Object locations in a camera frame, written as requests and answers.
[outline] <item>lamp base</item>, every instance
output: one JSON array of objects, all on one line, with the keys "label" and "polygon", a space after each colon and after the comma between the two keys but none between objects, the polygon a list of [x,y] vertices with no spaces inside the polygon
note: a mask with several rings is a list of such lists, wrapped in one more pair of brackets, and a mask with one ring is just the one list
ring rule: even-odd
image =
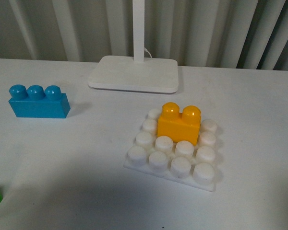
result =
[{"label": "lamp base", "polygon": [[105,56],[89,76],[88,85],[96,89],[174,93],[178,90],[177,61],[162,58]]}]

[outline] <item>white table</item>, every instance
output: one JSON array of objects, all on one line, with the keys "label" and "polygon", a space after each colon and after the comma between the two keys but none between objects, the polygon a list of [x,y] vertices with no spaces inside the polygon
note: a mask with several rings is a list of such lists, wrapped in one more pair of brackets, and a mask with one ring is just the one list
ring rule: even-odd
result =
[{"label": "white table", "polygon": [[[0,59],[0,230],[288,230],[288,72],[179,67],[166,95],[90,89],[95,66]],[[58,85],[71,111],[16,118],[14,84]],[[169,101],[219,125],[213,193],[123,168]]]}]

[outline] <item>yellow lego brick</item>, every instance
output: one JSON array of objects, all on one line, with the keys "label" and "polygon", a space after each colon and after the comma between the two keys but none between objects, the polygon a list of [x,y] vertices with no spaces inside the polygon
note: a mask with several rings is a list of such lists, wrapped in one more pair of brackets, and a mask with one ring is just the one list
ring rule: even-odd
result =
[{"label": "yellow lego brick", "polygon": [[157,136],[168,136],[175,142],[187,140],[196,145],[201,125],[201,111],[193,105],[185,107],[182,113],[179,111],[179,106],[173,102],[162,106]]}]

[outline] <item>lego stud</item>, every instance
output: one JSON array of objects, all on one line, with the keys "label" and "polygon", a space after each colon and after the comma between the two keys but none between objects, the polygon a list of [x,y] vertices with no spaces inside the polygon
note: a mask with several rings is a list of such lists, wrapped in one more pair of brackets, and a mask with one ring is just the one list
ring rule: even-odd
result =
[{"label": "lego stud", "polygon": [[146,150],[142,146],[133,146],[128,151],[130,163],[134,166],[142,166],[146,164]]},{"label": "lego stud", "polygon": [[173,149],[173,140],[167,136],[160,136],[155,141],[155,149],[157,151],[170,153]]},{"label": "lego stud", "polygon": [[217,124],[211,119],[206,119],[201,123],[201,132],[210,131],[213,134],[216,133]]},{"label": "lego stud", "polygon": [[149,156],[149,166],[154,172],[163,172],[168,168],[168,157],[164,152],[153,152]]},{"label": "lego stud", "polygon": [[145,131],[139,132],[135,137],[135,143],[148,150],[153,147],[154,138],[153,136]]},{"label": "lego stud", "polygon": [[23,85],[13,85],[9,92],[11,97],[15,100],[22,100],[28,96],[27,90]]},{"label": "lego stud", "polygon": [[43,87],[39,85],[32,85],[28,88],[27,93],[31,100],[38,101],[45,97]]},{"label": "lego stud", "polygon": [[173,102],[164,104],[161,116],[169,121],[176,120],[179,117],[179,106]]},{"label": "lego stud", "polygon": [[176,157],[172,160],[170,172],[177,178],[186,178],[191,169],[190,161],[185,157]]},{"label": "lego stud", "polygon": [[201,111],[196,106],[189,105],[182,111],[182,120],[189,125],[196,125],[201,121]]},{"label": "lego stud", "polygon": [[212,164],[215,161],[216,152],[210,146],[201,146],[198,148],[195,160],[197,163],[206,162]]},{"label": "lego stud", "polygon": [[216,137],[212,132],[205,131],[199,135],[198,138],[199,146],[206,145],[214,148],[215,144],[216,144]]},{"label": "lego stud", "polygon": [[153,119],[157,121],[161,115],[161,110],[160,109],[152,109],[148,112],[148,119]]},{"label": "lego stud", "polygon": [[142,130],[155,136],[157,134],[157,121],[153,119],[146,119],[142,124]]},{"label": "lego stud", "polygon": [[59,100],[62,97],[61,89],[56,85],[48,86],[45,89],[45,95],[51,101]]},{"label": "lego stud", "polygon": [[194,145],[186,140],[177,143],[175,154],[178,156],[192,156],[194,152]]},{"label": "lego stud", "polygon": [[202,185],[208,185],[212,182],[214,177],[215,170],[210,164],[202,162],[195,166],[193,171],[193,179],[197,183]]}]

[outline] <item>curtain fold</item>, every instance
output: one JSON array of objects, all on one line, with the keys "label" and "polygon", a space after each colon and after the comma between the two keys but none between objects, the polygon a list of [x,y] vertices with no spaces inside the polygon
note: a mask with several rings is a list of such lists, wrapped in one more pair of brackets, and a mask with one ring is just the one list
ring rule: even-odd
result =
[{"label": "curtain fold", "polygon": [[[288,0],[145,0],[145,47],[181,66],[288,70]],[[106,55],[133,55],[132,0],[0,0],[0,58]]]}]

